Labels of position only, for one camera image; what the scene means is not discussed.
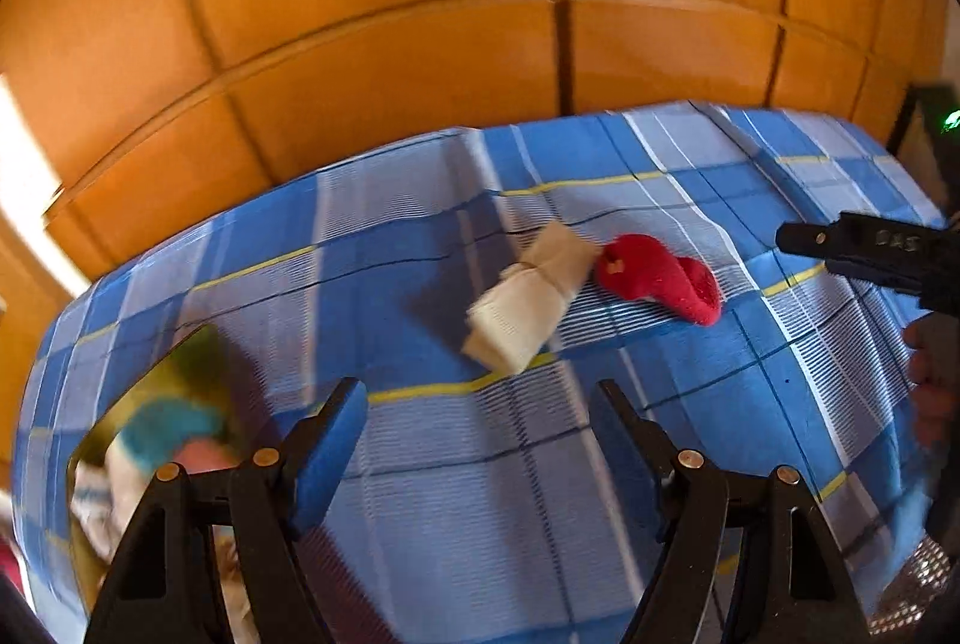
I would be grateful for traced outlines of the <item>right hand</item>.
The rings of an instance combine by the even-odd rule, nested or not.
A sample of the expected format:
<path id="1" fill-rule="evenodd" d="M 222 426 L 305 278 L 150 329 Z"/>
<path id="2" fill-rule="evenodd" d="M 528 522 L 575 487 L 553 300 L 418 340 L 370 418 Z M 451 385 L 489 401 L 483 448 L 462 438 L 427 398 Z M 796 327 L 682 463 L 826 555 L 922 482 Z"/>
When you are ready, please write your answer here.
<path id="1" fill-rule="evenodd" d="M 958 321 L 928 312 L 903 330 L 914 433 L 924 447 L 946 447 L 958 412 Z"/>

